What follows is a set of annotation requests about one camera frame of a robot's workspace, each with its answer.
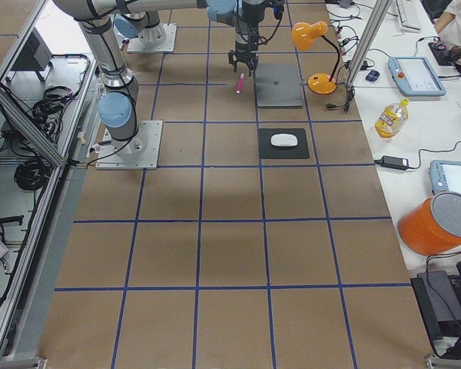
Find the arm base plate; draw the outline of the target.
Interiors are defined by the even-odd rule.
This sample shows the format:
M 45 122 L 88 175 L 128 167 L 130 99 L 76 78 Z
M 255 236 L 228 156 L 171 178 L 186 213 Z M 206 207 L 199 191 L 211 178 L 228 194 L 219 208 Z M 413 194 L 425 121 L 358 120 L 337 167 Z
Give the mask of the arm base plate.
M 104 140 L 108 145 L 100 148 L 100 159 L 95 162 L 99 170 L 151 169 L 158 166 L 163 121 L 139 121 L 138 133 L 130 143 L 117 152 L 124 144 L 112 141 L 108 129 L 104 130 Z
M 128 53 L 156 54 L 174 51 L 177 25 L 174 23 L 158 24 L 153 28 L 143 29 L 137 38 L 128 43 Z

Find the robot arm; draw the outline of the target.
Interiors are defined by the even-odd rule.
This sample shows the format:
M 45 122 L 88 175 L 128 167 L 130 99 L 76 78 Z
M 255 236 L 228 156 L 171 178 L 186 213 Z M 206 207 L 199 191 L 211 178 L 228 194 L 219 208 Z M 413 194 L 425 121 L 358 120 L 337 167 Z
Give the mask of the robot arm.
M 55 4 L 80 26 L 101 69 L 106 95 L 98 103 L 98 114 L 111 135 L 114 151 L 120 156 L 138 155 L 148 145 L 140 132 L 136 115 L 139 84 L 128 67 L 114 32 L 114 19 L 140 35 L 158 28 L 158 12 L 206 8 L 206 1 L 56 1 Z
M 207 17 L 212 22 L 222 23 L 234 28 L 235 47 L 227 53 L 228 62 L 233 68 L 238 64 L 247 66 L 253 73 L 258 66 L 257 51 L 270 39 L 259 33 L 259 24 L 265 18 L 265 10 L 270 8 L 278 23 L 284 13 L 283 1 L 204 1 Z M 162 25 L 157 11 L 121 13 L 114 16 L 114 26 L 127 39 L 135 39 L 141 53 L 167 51 L 162 45 L 174 40 L 171 31 L 175 25 Z

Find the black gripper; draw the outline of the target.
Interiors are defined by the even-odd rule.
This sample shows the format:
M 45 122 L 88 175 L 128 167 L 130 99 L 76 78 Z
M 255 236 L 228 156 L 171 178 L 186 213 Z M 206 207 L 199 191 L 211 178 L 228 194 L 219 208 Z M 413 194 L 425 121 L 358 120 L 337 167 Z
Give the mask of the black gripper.
M 235 49 L 227 53 L 228 63 L 237 71 L 238 62 L 247 62 L 248 76 L 251 77 L 258 67 L 258 43 L 260 41 L 257 25 L 238 22 L 235 26 Z

